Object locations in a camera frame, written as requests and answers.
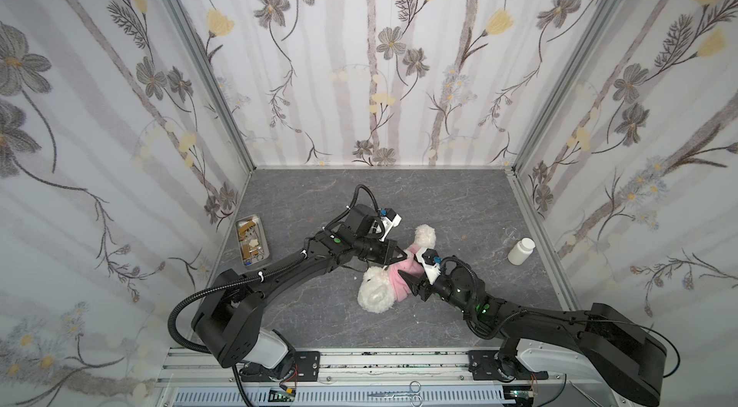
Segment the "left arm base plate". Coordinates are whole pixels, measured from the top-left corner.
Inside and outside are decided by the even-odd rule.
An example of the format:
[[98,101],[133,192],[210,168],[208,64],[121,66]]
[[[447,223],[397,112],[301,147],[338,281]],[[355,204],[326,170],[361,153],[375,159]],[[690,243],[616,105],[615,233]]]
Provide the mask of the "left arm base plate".
[[243,382],[317,382],[321,362],[319,351],[293,351],[274,369],[247,363],[238,369]]

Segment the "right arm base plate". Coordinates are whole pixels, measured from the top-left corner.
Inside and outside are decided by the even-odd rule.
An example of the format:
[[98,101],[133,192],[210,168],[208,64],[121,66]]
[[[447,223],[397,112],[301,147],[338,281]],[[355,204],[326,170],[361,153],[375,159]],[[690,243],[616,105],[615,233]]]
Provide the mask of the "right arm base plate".
[[523,364],[516,351],[469,351],[468,370],[475,381],[548,380],[549,372],[535,372]]

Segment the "white plush teddy bear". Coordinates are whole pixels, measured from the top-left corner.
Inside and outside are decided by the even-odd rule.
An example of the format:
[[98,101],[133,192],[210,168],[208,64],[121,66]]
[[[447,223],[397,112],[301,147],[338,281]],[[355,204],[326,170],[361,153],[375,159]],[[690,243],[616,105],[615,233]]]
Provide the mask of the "white plush teddy bear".
[[380,314],[388,311],[396,302],[411,295],[411,288],[401,272],[412,278],[426,276],[426,265],[422,255],[434,249],[435,229],[421,224],[415,230],[414,242],[404,250],[407,258],[387,267],[370,267],[363,275],[357,302],[367,312]]

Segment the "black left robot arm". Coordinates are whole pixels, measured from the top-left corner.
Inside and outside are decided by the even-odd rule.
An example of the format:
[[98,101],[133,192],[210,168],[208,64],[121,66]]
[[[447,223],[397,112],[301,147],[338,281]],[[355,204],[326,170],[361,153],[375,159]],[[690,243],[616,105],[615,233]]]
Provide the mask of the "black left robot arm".
[[231,370],[241,401],[249,406],[240,366],[257,365],[278,381],[298,374],[294,346],[278,331],[263,328],[267,306],[354,258],[382,267],[401,261],[405,255],[388,236],[401,220],[395,210],[379,207],[376,201],[361,204],[353,196],[295,253],[251,274],[223,272],[211,287],[176,304],[167,319],[169,336],[184,349],[210,354],[222,368]]

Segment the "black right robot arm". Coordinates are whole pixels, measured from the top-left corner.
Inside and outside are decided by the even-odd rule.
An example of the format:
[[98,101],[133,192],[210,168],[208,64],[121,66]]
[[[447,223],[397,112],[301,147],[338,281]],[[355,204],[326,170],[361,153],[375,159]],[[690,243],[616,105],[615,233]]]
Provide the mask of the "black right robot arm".
[[457,257],[439,264],[440,275],[399,272],[411,295],[449,303],[478,338],[532,340],[580,353],[617,394],[642,406],[661,402],[668,349],[663,334],[632,322],[614,308],[595,303],[588,310],[555,311],[506,301],[486,292],[485,283]]

